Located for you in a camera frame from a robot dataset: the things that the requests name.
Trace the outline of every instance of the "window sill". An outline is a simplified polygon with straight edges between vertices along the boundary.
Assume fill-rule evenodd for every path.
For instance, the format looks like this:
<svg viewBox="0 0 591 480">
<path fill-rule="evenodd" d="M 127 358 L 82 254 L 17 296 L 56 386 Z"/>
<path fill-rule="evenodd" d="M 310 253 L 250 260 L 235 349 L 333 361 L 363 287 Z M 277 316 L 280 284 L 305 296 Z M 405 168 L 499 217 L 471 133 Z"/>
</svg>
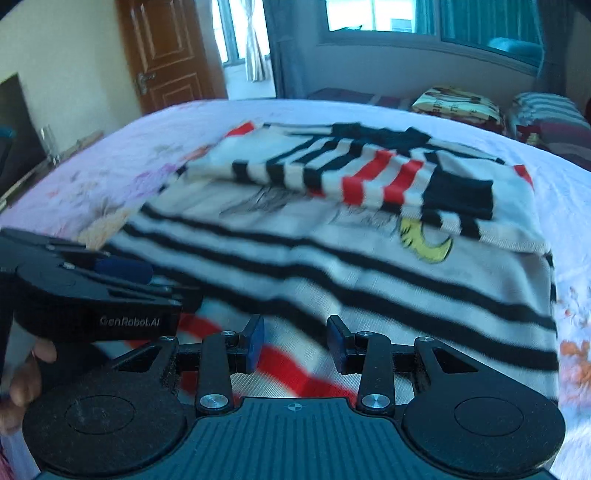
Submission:
<svg viewBox="0 0 591 480">
<path fill-rule="evenodd" d="M 524 61 L 495 53 L 483 48 L 440 41 L 434 35 L 414 33 L 393 33 L 380 31 L 334 31 L 325 32 L 319 46 L 376 46 L 416 48 L 418 50 L 439 51 L 451 55 L 468 57 L 500 65 L 520 73 L 535 77 L 538 69 Z"/>
</svg>

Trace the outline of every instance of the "metal screw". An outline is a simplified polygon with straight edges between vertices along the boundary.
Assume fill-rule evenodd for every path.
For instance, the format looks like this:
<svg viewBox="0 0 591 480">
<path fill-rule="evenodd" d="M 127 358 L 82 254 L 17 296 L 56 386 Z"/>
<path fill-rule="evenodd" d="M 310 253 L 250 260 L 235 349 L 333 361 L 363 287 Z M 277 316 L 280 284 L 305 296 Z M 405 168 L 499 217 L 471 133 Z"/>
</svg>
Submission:
<svg viewBox="0 0 591 480">
<path fill-rule="evenodd" d="M 224 408 L 228 404 L 228 399 L 224 395 L 211 393 L 209 395 L 202 396 L 199 400 L 199 403 L 202 407 L 215 410 L 218 408 Z"/>
<path fill-rule="evenodd" d="M 364 396 L 361 399 L 361 403 L 363 405 L 365 405 L 367 408 L 381 410 L 383 408 L 386 408 L 388 405 L 390 405 L 390 399 L 386 395 L 372 393 L 372 394 Z"/>
</svg>

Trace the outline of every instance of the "wooden door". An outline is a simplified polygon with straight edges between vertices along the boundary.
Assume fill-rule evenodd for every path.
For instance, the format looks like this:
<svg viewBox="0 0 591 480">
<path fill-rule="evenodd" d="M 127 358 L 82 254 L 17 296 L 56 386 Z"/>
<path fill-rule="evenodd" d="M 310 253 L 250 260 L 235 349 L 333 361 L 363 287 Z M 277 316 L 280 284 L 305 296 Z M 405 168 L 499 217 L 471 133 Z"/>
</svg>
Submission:
<svg viewBox="0 0 591 480">
<path fill-rule="evenodd" d="M 219 86 L 207 63 L 195 0 L 117 3 L 127 61 L 144 113 L 216 97 Z"/>
</svg>

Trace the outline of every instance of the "crosshair marking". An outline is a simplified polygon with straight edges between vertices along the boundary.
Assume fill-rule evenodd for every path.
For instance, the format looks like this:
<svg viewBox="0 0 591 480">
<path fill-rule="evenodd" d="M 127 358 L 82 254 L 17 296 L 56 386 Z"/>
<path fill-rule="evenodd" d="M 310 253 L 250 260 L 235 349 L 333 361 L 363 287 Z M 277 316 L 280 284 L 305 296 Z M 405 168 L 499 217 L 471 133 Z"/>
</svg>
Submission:
<svg viewBox="0 0 591 480">
<path fill-rule="evenodd" d="M 304 406 L 301 403 L 293 402 L 286 406 L 291 411 L 300 411 Z"/>
</svg>

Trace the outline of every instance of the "striped sweater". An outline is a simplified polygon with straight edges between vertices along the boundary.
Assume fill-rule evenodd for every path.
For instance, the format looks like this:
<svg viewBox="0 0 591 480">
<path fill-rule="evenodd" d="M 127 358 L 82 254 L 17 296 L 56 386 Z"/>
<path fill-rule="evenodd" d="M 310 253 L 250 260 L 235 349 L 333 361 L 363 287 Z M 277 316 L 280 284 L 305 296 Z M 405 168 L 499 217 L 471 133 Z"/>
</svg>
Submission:
<svg viewBox="0 0 591 480">
<path fill-rule="evenodd" d="M 409 129 L 245 124 L 108 244 L 206 299 L 181 340 L 265 316 L 237 395 L 348 396 L 328 316 L 396 343 L 430 335 L 556 398 L 552 259 L 523 166 Z M 191 379 L 184 387 L 190 390 Z M 397 379 L 397 398 L 412 397 Z"/>
</svg>

